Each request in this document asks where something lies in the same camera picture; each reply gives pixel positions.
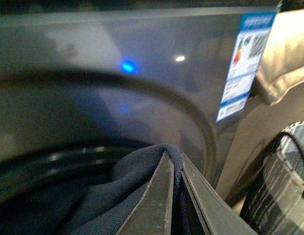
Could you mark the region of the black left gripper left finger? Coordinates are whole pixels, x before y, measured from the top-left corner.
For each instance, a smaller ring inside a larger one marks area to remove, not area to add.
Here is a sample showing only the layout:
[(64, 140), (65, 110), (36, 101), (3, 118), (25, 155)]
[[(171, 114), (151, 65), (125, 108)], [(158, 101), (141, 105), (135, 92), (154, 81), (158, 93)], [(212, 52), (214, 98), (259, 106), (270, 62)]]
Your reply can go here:
[(169, 235), (171, 233), (175, 167), (167, 152), (139, 203), (117, 231), (118, 235)]

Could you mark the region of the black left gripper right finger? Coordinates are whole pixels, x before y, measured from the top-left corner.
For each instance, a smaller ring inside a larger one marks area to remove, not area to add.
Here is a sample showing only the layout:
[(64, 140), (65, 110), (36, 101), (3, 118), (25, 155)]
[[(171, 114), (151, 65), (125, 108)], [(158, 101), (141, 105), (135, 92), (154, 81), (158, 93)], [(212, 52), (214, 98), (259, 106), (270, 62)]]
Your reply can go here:
[(182, 190), (189, 235), (255, 235), (183, 154)]

